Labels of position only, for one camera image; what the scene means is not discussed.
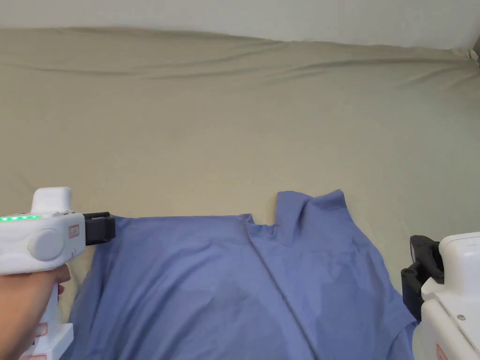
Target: blue fabric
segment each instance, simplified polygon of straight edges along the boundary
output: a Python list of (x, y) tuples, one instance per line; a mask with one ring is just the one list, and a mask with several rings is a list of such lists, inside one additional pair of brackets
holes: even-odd
[(414, 319), (341, 191), (251, 215), (117, 218), (75, 300), (72, 360), (413, 359)]

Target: white handheld device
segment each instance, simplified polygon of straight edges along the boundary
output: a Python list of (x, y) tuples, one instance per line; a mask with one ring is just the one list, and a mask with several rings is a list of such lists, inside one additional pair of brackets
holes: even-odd
[[(81, 254), (86, 245), (115, 237), (109, 213), (76, 213), (71, 196), (67, 187), (38, 189), (30, 213), (0, 217), (0, 275), (51, 270)], [(58, 360), (73, 341), (73, 326), (59, 324), (57, 307), (55, 285), (35, 340), (22, 359)]]
[(440, 242), (412, 236), (410, 246), (403, 299), (421, 321), (416, 334), (425, 358), (480, 360), (480, 232)]

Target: gray button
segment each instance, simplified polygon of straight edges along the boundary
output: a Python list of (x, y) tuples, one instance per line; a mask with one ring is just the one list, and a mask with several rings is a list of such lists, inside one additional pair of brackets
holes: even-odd
[(40, 261), (50, 261), (58, 257), (64, 242), (55, 229), (42, 229), (33, 235), (28, 243), (30, 254)]

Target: red label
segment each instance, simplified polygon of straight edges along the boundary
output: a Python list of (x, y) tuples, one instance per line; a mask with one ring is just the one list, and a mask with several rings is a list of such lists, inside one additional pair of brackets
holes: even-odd
[(80, 235), (80, 225), (73, 225), (68, 228), (69, 238), (75, 238)]
[(438, 360), (448, 360), (448, 357), (445, 355), (444, 351), (440, 347), (440, 345), (437, 344), (437, 359)]
[(33, 355), (33, 356), (26, 356), (24, 358), (20, 358), (21, 360), (47, 360), (46, 355)]

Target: human hand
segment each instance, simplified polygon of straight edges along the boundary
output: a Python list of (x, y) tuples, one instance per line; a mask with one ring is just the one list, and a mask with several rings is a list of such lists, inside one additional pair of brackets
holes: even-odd
[(0, 360), (18, 360), (32, 344), (53, 286), (70, 280), (67, 265), (0, 276)]

